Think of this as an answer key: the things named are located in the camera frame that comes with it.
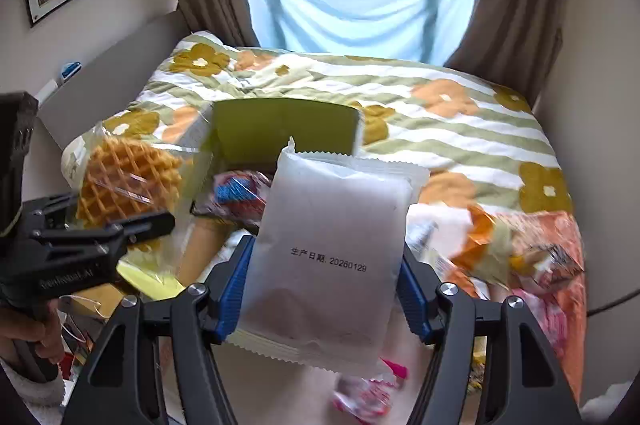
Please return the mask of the person's left hand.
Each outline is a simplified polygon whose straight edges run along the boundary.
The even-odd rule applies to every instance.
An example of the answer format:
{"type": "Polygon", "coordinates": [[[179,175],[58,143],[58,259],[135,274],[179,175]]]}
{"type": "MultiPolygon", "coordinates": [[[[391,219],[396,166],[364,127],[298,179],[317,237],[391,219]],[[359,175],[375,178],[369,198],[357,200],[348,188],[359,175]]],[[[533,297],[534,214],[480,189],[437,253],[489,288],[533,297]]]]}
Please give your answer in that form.
{"type": "Polygon", "coordinates": [[[1,359],[17,370],[23,362],[17,353],[14,341],[29,341],[36,344],[36,354],[52,364],[64,357],[61,321],[58,316],[58,301],[49,301],[47,317],[34,320],[8,307],[1,308],[0,315],[1,359]]]}

